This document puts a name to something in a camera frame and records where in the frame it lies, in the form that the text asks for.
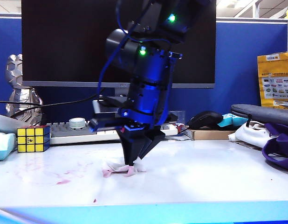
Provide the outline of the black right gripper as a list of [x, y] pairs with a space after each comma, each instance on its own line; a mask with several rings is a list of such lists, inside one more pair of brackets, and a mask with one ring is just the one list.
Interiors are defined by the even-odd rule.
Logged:
[[117, 129], [124, 162], [133, 165], [137, 157], [143, 159], [165, 138], [164, 132], [153, 128], [170, 122], [172, 117], [177, 119], [168, 112], [171, 87], [171, 78], [154, 84], [133, 78], [127, 97], [100, 97], [93, 101], [95, 113], [100, 116], [91, 119], [90, 129]]

